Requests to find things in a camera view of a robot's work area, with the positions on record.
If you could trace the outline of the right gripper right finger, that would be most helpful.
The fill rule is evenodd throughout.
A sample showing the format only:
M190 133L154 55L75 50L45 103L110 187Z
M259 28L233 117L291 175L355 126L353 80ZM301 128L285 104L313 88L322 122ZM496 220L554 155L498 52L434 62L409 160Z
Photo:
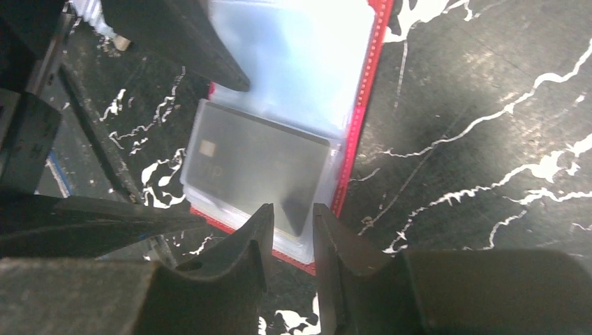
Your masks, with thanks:
M313 208L322 334L590 334L591 275L565 253L379 251Z

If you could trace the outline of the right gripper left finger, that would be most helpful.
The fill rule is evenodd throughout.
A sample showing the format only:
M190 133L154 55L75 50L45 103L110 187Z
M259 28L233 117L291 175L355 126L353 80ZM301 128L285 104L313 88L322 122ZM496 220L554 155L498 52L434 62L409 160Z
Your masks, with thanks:
M179 265L1 257L2 334L257 334L274 208Z

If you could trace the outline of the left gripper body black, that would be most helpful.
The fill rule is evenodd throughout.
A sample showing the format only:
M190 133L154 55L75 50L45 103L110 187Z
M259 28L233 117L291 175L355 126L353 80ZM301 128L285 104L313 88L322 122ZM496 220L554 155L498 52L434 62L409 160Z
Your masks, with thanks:
M1 2L1 194L32 194L61 113L43 92L57 79L72 15L65 1Z

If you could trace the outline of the red leather card holder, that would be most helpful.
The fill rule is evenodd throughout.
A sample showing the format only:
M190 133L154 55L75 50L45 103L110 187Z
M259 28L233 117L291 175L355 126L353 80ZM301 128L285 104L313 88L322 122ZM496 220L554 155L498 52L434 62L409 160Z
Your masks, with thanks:
M315 272L312 208L322 203L341 211L392 8L392 1L209 3L212 24L251 88L213 83L198 111L209 100L330 142L302 235L291 237L276 226L274 231L274 256L309 274ZM251 216L218 213L182 187L191 211L225 232Z

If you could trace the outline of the black vip credit card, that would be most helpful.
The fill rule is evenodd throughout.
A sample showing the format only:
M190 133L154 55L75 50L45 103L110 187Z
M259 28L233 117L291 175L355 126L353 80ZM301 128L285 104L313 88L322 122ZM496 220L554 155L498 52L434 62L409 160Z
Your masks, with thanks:
M182 184L218 213L251 215L272 203L276 228L300 237L329 155L325 138L204 100Z

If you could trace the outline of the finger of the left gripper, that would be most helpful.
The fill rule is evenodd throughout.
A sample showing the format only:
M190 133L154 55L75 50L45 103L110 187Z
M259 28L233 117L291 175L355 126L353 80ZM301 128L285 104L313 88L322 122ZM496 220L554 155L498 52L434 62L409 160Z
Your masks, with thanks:
M251 81L219 38L199 1L102 1L114 32L235 91Z
M72 196L1 199L1 257L97 258L147 238L203 229L187 211Z

